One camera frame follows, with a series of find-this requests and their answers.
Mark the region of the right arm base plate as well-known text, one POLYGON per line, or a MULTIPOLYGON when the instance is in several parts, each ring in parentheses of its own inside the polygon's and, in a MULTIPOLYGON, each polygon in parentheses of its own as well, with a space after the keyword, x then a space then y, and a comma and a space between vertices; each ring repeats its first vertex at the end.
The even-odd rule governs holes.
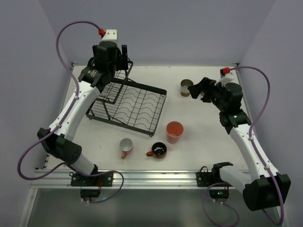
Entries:
POLYGON ((196 172, 197 187, 208 187, 215 183, 221 183, 222 180, 214 177, 211 172, 196 172))

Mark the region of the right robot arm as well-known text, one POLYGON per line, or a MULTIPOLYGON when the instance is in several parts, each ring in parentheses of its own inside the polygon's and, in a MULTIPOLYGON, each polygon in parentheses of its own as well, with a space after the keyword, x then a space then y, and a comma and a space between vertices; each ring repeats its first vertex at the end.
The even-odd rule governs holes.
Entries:
POLYGON ((202 102, 212 103, 218 108, 220 123, 236 143, 249 170, 246 175, 231 162, 217 163, 211 170, 212 180, 215 183, 226 182, 240 191, 251 211, 282 206, 291 180, 274 167, 252 131, 252 123, 241 108, 241 86, 232 82, 222 85, 203 78, 188 90, 193 99, 202 94, 202 102))

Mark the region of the white and brown cup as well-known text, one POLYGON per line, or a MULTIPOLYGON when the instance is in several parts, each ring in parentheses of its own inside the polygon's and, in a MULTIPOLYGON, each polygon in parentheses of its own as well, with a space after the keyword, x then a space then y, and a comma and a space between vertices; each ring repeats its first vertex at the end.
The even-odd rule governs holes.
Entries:
POLYGON ((183 79, 180 83, 180 94, 184 97, 189 96, 190 91, 188 90, 188 88, 193 85, 194 85, 194 83, 191 80, 183 79))

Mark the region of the tall pink cup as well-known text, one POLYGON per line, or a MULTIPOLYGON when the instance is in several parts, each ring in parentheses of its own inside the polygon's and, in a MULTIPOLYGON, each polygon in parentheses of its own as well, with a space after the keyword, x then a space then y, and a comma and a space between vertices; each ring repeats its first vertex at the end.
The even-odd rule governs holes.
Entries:
POLYGON ((180 122, 169 122, 166 127, 167 141, 170 144, 176 144, 183 135, 184 127, 180 122))

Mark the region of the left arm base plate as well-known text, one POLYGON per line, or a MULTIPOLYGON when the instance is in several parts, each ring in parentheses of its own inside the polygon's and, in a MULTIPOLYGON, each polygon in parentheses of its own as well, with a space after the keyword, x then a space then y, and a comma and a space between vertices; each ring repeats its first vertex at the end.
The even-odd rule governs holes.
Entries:
POLYGON ((86 177, 78 173, 70 172, 71 186, 75 187, 111 187, 113 183, 113 173, 104 172, 100 176, 86 177))

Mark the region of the pink mug white inside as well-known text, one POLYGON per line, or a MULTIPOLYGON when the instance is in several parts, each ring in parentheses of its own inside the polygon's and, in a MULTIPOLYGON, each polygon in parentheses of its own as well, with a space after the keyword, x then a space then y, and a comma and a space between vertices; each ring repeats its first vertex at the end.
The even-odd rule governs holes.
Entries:
POLYGON ((134 144, 133 141, 129 138, 124 138, 119 143, 120 150, 122 151, 121 158, 125 159, 127 154, 132 151, 134 144))

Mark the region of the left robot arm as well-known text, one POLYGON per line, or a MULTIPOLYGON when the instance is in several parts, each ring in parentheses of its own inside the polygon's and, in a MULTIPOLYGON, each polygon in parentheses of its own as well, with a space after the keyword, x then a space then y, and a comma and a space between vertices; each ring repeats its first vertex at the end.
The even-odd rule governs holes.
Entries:
POLYGON ((85 175, 95 170, 95 165, 83 154, 80 145, 73 142, 78 126, 89 107, 110 84, 120 70, 128 70, 127 45, 102 41, 94 45, 93 57, 76 79, 76 88, 62 112, 47 128, 40 128, 37 136, 44 150, 62 160, 66 165, 85 175))

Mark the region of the red orange mug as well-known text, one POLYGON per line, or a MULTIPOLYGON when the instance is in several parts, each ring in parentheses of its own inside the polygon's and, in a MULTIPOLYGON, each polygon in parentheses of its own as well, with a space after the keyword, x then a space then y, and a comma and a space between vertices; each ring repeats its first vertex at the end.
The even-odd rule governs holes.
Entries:
POLYGON ((156 142, 152 145, 151 151, 146 153, 148 157, 163 158, 167 154, 167 146, 162 142, 156 142))

